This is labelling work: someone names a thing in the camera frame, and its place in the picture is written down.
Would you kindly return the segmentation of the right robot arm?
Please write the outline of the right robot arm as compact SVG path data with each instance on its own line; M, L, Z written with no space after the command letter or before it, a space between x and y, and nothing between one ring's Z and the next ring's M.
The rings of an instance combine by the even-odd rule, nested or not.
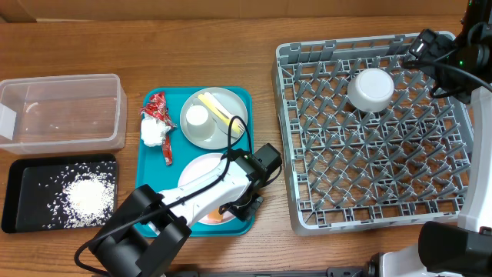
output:
M489 276L491 274L491 3L468 2L451 42L423 30L405 69L436 82L432 98L453 97L474 113L469 185L457 225L426 222L416 245L374 255L362 276Z

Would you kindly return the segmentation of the pink round plate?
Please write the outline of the pink round plate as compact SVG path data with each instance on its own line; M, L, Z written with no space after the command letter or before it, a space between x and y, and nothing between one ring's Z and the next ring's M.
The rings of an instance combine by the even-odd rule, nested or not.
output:
M192 160L181 173L178 180L178 187L188 184L189 182L197 179L209 173L212 169L214 169L219 162L221 161L222 154L217 152L212 152L208 154L201 155L196 159ZM235 219L235 217L230 213L226 212L223 214L223 220L221 223L216 223L211 221L208 218L208 215L200 219L198 222L205 225L221 225L231 220Z

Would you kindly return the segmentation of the grey bowl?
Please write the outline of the grey bowl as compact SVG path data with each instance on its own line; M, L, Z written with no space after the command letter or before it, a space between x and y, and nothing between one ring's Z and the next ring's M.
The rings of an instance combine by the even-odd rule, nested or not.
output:
M393 79L379 68L361 71L347 87L349 101L362 112L383 111L389 106L393 93Z

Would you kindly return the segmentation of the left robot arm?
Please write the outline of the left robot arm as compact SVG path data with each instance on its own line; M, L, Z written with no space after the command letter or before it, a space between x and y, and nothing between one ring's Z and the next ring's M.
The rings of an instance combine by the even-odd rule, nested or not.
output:
M191 236L191 227L214 210L250 221L259 192L281 168L271 144L255 153L232 149L210 172L174 189L136 188L88 242L106 276L163 276Z

